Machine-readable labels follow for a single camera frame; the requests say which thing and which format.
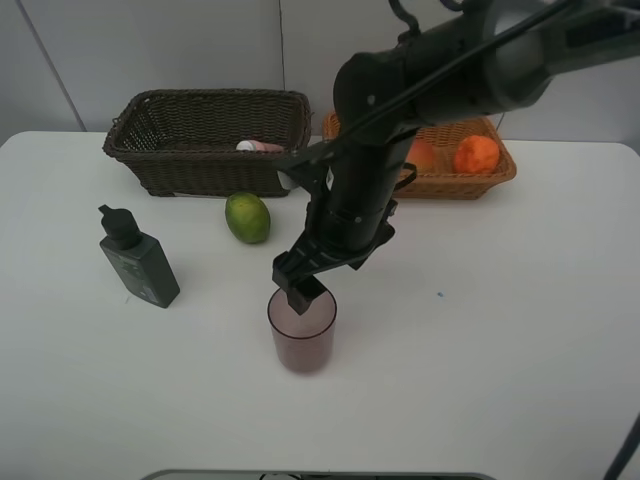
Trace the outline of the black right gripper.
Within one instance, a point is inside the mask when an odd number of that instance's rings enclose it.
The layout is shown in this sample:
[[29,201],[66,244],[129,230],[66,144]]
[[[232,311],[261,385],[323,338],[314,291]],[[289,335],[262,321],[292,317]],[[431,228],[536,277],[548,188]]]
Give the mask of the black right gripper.
[[[326,292],[314,274],[343,265],[358,270],[369,256],[389,242],[395,229],[388,219],[395,201],[372,215],[341,217],[319,197],[307,204],[305,228],[291,249],[274,258],[272,280],[287,294],[288,305],[303,315]],[[299,276],[310,276],[299,282]]]

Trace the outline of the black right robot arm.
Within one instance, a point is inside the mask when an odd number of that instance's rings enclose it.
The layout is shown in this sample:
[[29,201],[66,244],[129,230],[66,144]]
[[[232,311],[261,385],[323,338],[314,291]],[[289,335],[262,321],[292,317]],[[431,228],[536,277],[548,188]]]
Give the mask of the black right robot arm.
[[303,233],[277,256],[273,279],[305,312],[324,293],[319,273],[360,268],[394,234],[393,192],[423,127],[526,108],[558,75],[635,57],[635,1],[555,1],[521,21],[507,1],[454,1],[453,20],[408,29],[396,47],[358,53],[333,88],[341,130],[276,167],[309,193]]

